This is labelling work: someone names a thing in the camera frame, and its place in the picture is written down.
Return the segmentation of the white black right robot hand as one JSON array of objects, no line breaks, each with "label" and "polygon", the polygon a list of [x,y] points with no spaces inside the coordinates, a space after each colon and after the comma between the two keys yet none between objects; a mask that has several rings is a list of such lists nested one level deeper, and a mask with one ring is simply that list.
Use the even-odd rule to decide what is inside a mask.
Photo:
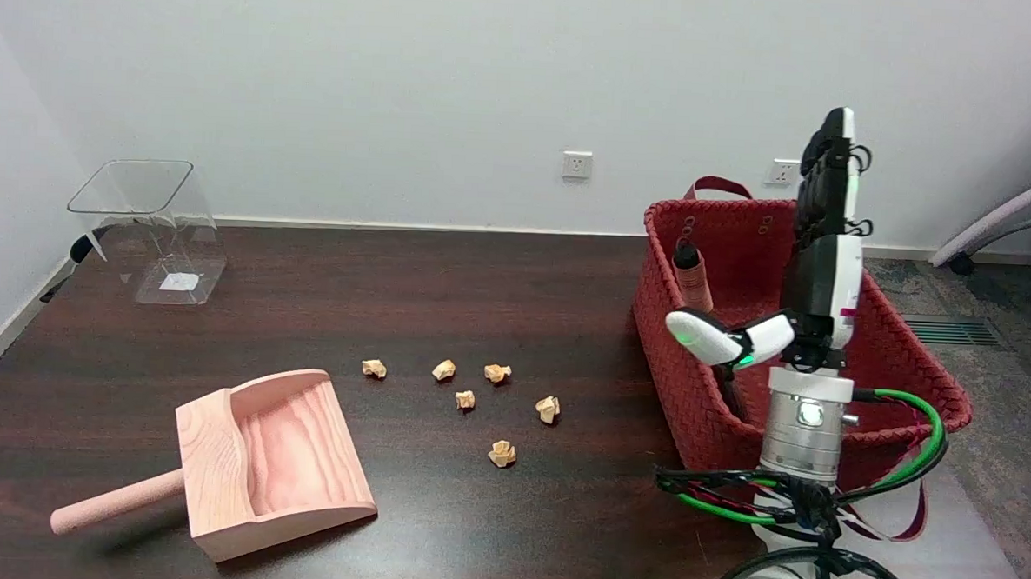
[{"label": "white black right robot hand", "polygon": [[736,329],[685,307],[666,316],[670,335],[699,362],[735,369],[780,357],[813,374],[847,347],[860,301],[862,238],[873,228],[854,218],[860,175],[872,162],[867,147],[856,144],[855,128],[853,110],[830,110],[801,156],[778,311]]}]

